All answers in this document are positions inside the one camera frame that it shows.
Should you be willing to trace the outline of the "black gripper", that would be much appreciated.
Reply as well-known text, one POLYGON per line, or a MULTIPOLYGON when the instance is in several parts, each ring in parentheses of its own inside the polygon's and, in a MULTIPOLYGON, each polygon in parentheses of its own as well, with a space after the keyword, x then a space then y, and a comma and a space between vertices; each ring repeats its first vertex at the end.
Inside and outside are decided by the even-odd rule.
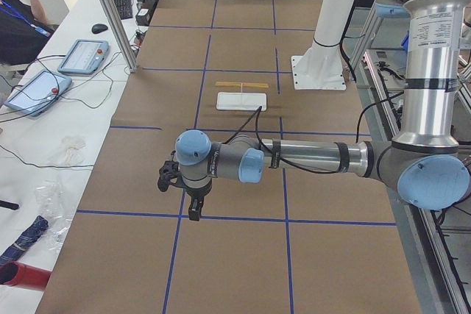
POLYGON ((202 187, 185 187, 185 192, 191 197, 190 206, 188 208, 188 217, 191 221, 200 220, 205 197, 209 194, 209 192, 211 192, 211 189, 211 180, 205 183, 202 187))

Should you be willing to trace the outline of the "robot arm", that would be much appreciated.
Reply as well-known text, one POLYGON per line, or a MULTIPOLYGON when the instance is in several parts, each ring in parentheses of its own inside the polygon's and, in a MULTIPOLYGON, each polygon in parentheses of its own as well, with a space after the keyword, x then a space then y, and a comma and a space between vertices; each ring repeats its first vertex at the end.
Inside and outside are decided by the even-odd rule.
POLYGON ((182 188, 189 218, 199 220, 215 178, 257 183, 265 167, 313 174, 354 173, 382 182, 406 203, 440 210, 461 201, 470 173, 450 129, 459 88, 464 8, 470 0, 376 0, 378 15, 409 16, 406 86, 399 132, 385 143, 313 143, 234 134, 213 142, 199 130, 182 133, 160 169, 160 190, 182 188))

